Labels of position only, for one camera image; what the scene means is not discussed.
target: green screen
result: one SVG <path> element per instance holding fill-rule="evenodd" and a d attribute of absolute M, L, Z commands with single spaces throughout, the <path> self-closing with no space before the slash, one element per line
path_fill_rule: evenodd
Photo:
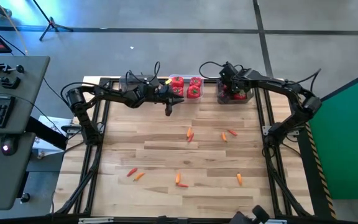
<path fill-rule="evenodd" d="M 358 199 L 358 83 L 323 101 L 310 121 L 333 199 Z"/>

